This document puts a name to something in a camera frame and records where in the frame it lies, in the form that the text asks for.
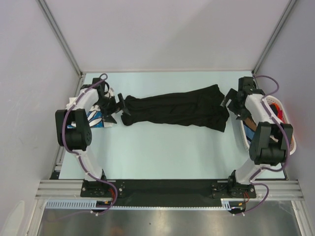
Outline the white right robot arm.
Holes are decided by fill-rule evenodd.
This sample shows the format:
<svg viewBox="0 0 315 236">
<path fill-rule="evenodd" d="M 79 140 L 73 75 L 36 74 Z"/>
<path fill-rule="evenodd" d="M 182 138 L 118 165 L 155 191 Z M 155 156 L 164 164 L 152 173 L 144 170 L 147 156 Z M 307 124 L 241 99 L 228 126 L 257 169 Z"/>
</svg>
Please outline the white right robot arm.
<svg viewBox="0 0 315 236">
<path fill-rule="evenodd" d="M 249 158 L 228 178 L 227 192 L 232 197 L 239 197 L 250 189 L 262 172 L 281 172 L 290 157 L 293 127 L 274 113 L 267 97 L 255 86 L 253 77 L 242 77 L 238 80 L 238 89 L 230 89 L 221 103 L 238 120 L 250 119 L 256 124 L 249 144 Z"/>
</svg>

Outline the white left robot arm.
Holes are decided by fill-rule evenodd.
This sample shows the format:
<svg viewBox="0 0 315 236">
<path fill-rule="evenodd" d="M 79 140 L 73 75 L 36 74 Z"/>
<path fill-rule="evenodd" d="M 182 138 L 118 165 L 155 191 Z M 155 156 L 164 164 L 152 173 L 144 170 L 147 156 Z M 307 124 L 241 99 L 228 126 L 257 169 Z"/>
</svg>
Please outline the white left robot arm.
<svg viewBox="0 0 315 236">
<path fill-rule="evenodd" d="M 88 121 L 88 112 L 96 105 L 100 108 L 101 119 L 106 123 L 116 124 L 113 114 L 123 111 L 129 115 L 122 94 L 118 94 L 119 101 L 110 94 L 107 83 L 108 75 L 101 74 L 93 78 L 89 85 L 83 85 L 78 96 L 70 101 L 66 108 L 55 112 L 57 139 L 60 146 L 78 160 L 85 174 L 83 187 L 91 190 L 97 196 L 104 196 L 109 189 L 116 187 L 110 183 L 95 158 L 90 145 L 93 135 Z"/>
</svg>

